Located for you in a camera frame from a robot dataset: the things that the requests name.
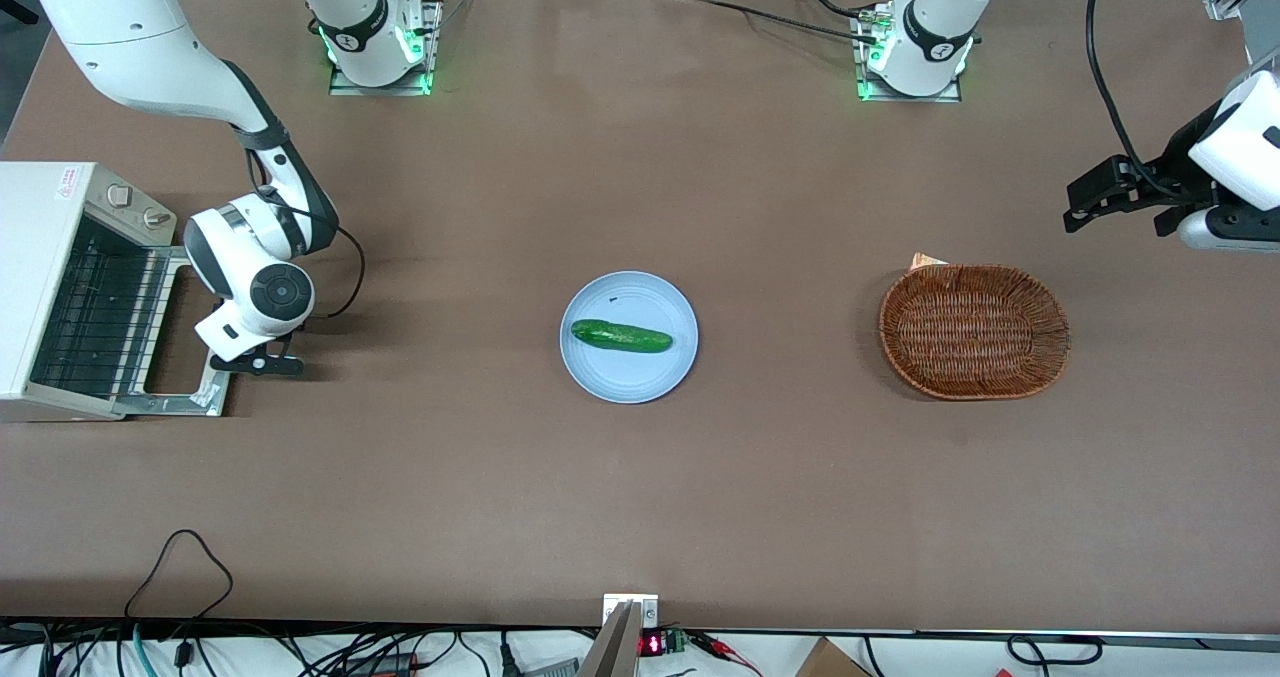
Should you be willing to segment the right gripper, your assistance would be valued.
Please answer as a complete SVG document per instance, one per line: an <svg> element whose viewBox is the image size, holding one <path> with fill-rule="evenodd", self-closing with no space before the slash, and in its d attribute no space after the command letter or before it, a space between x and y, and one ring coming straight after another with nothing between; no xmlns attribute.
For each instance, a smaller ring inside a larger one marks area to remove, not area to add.
<svg viewBox="0 0 1280 677"><path fill-rule="evenodd" d="M256 348L294 329L293 320L266 316L251 303L223 302L196 323L195 331L211 349L209 366L224 372L298 378L305 363L294 354L253 354Z"/></svg>

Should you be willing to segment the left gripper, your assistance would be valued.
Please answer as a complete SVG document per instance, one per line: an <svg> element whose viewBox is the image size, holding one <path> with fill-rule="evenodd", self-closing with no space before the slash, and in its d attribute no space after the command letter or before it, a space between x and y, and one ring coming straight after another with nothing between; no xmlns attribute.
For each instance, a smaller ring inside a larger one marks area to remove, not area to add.
<svg viewBox="0 0 1280 677"><path fill-rule="evenodd" d="M1279 207L1279 86L1254 70L1169 139L1164 157L1112 156L1068 186L1064 229L1117 212L1162 207L1160 238L1216 239L1208 206Z"/></svg>

